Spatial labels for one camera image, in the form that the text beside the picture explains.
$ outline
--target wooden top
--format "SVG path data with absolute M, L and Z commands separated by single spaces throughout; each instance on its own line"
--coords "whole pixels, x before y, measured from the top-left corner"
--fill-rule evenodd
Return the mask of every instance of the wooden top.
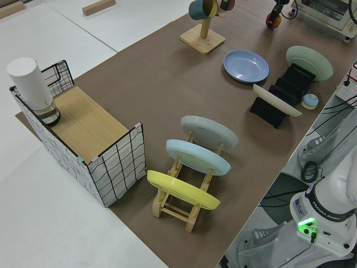
M 128 132 L 79 87 L 60 94 L 55 103 L 61 119 L 52 130 L 86 163 Z

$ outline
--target wooden block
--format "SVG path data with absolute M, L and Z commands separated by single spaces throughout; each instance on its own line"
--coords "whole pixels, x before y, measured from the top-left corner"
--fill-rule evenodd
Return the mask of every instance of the wooden block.
M 84 15 L 89 16 L 95 12 L 101 11 L 113 5 L 115 5 L 115 0 L 101 0 L 98 1 L 97 3 L 90 4 L 89 6 L 82 8 L 82 11 Z
M 202 24 L 198 24 L 180 36 L 180 40 L 189 44 L 202 54 L 208 54 L 212 50 L 224 43 L 225 38 L 218 33 L 208 30 L 207 37 L 200 37 Z
M 128 132 L 77 86 L 58 95 L 55 103 L 61 119 L 52 130 L 86 163 Z
M 0 8 L 0 19 L 15 14 L 16 12 L 19 12 L 24 9 L 25 5 L 21 1 L 8 4 L 7 6 Z

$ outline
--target toaster oven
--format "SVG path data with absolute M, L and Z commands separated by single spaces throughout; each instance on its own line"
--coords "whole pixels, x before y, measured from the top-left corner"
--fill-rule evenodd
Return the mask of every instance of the toaster oven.
M 315 18 L 340 32 L 348 41 L 357 34 L 357 25 L 350 18 L 349 0 L 296 0 L 292 8 Z M 352 1 L 352 13 L 357 17 L 357 0 Z

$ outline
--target white cylinder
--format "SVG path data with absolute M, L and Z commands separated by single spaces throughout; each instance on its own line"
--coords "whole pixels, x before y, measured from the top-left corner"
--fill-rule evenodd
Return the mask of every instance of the white cylinder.
M 34 59 L 18 58 L 7 66 L 7 72 L 31 109 L 38 111 L 51 105 L 53 97 Z

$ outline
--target wooden base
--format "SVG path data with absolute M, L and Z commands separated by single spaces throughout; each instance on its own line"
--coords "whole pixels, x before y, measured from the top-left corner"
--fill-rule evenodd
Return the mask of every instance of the wooden base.
M 58 95 L 55 103 L 61 119 L 52 130 L 86 163 L 128 132 L 77 86 Z
M 25 5 L 21 1 L 8 4 L 7 6 L 0 8 L 0 19 L 15 14 L 16 12 L 19 12 L 24 9 Z
M 188 142 L 193 142 L 192 139 L 193 132 L 190 131 L 189 137 L 187 139 Z M 224 144 L 222 143 L 221 146 L 215 151 L 216 154 L 220 155 L 222 152 L 222 149 L 224 147 Z M 179 173 L 182 168 L 182 164 L 179 162 L 180 157 L 178 156 L 175 160 L 175 163 L 173 163 L 172 168 L 167 172 L 168 175 L 177 178 L 179 176 Z M 213 176 L 213 169 L 210 170 L 208 174 L 205 175 L 202 185 L 200 187 L 201 190 L 207 192 L 208 187 L 210 185 L 212 176 Z M 166 192 L 164 192 L 161 189 L 157 189 L 157 195 L 155 197 L 155 200 L 152 203 L 152 214 L 153 216 L 159 218 L 161 215 L 161 212 L 165 212 L 169 215 L 172 215 L 184 222 L 185 224 L 185 231 L 191 233 L 192 229 L 196 223 L 197 217 L 200 212 L 200 207 L 198 205 L 193 205 L 192 209 L 190 212 L 184 211 L 172 204 L 169 203 L 170 195 Z
M 113 5 L 115 5 L 115 0 L 101 0 L 82 8 L 82 11 L 84 15 L 89 16 Z
M 206 38 L 201 38 L 202 24 L 198 24 L 187 32 L 180 36 L 180 40 L 192 46 L 194 49 L 198 50 L 202 54 L 208 54 L 209 52 L 216 49 L 218 46 L 224 43 L 225 38 L 220 36 L 218 33 L 208 30 Z

